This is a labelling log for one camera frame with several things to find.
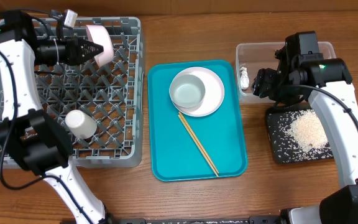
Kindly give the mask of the pink bowl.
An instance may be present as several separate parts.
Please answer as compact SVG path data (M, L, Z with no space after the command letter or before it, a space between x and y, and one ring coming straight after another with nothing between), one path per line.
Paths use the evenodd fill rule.
M87 25L86 33L89 41L103 46L103 52L94 57L98 67L113 61L114 48L105 26Z

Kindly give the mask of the white tissue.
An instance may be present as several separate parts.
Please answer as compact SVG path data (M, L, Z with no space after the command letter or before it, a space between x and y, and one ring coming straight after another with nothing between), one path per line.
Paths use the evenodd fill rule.
M241 86L241 89L242 90L246 90L248 89L249 87L249 83L250 83L250 80L249 80L249 76L248 76L248 72L247 72L247 68L242 66L240 69L239 69L241 75L240 75L240 86Z

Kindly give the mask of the white cup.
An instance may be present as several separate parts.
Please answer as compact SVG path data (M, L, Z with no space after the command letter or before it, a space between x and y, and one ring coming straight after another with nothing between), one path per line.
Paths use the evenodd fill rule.
M79 139L88 139L97 130L96 121L80 110L70 111L66 115L65 123L71 133Z

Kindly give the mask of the grey-green bowl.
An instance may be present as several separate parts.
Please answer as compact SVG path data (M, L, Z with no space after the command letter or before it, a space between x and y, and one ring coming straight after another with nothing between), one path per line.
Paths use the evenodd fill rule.
M206 93L203 81L196 75L177 75L170 84L169 95L172 102L182 108L198 106Z

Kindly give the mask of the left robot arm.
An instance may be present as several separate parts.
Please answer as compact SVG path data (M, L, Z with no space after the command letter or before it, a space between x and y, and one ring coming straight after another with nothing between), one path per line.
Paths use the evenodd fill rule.
M59 63L80 65L103 51L101 45L65 37L75 26L77 13L49 12L56 20L56 38L37 37L33 12L0 12L0 76L4 108L0 122L1 154L55 189L77 223L112 223L106 206L89 189L73 164L73 145L66 129L43 109L35 67Z

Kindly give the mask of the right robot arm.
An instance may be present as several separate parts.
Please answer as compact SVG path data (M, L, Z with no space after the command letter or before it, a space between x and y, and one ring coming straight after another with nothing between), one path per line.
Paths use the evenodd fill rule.
M282 223L358 223L358 105L346 63L325 59L313 31L288 36L275 58L278 68L258 71L253 94L284 105L310 104L328 138L341 186L319 205L282 210Z

